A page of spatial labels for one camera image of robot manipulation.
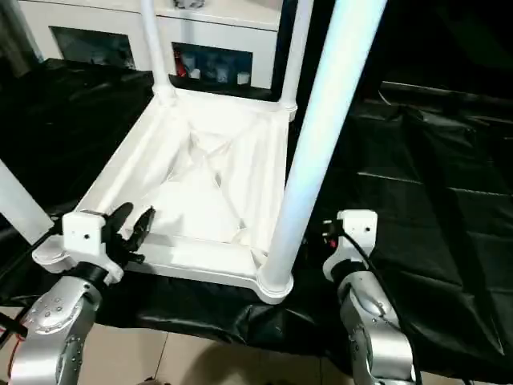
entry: tiled floor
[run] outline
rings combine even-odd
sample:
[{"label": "tiled floor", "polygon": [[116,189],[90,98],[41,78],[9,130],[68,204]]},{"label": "tiled floor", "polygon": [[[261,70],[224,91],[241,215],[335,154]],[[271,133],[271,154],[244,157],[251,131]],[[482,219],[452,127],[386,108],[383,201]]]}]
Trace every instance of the tiled floor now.
[{"label": "tiled floor", "polygon": [[[14,317],[17,310],[0,308]],[[7,381],[12,338],[0,350]],[[227,345],[182,334],[95,325],[87,337],[79,385],[136,385],[154,376],[171,385],[353,385],[327,359]],[[426,385],[462,385],[423,376]]]}]

